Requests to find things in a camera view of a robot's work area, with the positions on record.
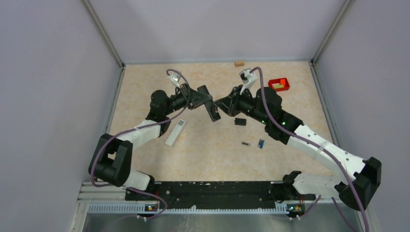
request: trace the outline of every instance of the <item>black mounting plate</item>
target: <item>black mounting plate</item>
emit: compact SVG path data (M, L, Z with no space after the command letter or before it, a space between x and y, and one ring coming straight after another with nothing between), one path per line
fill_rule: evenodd
M298 196L274 194L285 188L274 181L163 181L155 182L153 194L162 197L169 209L270 209L275 201L299 200ZM304 195L305 200L315 200L315 195ZM155 201L153 197L127 191L126 201Z

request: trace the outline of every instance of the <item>red container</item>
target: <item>red container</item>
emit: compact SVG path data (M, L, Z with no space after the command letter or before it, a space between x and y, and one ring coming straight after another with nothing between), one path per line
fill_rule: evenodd
M286 78L269 80L268 84L269 84L269 87L274 89L276 92L288 90L291 87L289 85L288 79ZM283 85L283 88L274 88L275 84Z

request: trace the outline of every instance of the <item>gray wall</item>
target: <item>gray wall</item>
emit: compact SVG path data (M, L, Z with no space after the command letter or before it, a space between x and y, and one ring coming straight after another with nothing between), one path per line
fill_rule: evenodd
M344 0L91 0L125 63L310 59Z
M118 76L80 1L1 1L0 231L67 231Z
M319 61L319 75L350 152L382 161L372 204L384 231L408 231L410 1L358 0Z

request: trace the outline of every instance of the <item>beige marble surface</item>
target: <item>beige marble surface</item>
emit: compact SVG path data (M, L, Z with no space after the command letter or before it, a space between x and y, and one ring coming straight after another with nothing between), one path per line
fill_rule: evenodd
M302 119L322 137L331 139L307 62L245 62L244 67L238 68L233 62L127 65L110 133L143 121L153 91L163 89L169 95L174 93L165 74L168 68L181 71L193 89L206 85L216 100L242 84L238 75L241 70L255 66L262 68L265 86L270 79L287 77L291 88L278 92L283 98L283 109ZM253 86L253 95L259 87L259 82ZM247 118L247 125L236 126L234 117L223 112L220 115L222 119L212 123L204 106L186 110L180 118L187 124L174 146L165 145L165 141L177 119L161 138L134 151L132 168L162 181L281 180L293 170L331 174L308 155L271 139L261 123L238 115ZM265 140L263 149L257 147L260 138ZM252 146L241 145L242 141Z

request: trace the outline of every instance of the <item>wooden block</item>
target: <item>wooden block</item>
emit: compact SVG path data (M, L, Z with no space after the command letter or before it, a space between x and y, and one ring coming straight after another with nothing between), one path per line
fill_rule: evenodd
M240 67L240 66L244 66L245 65L245 61L244 60L237 60L235 61L235 67Z

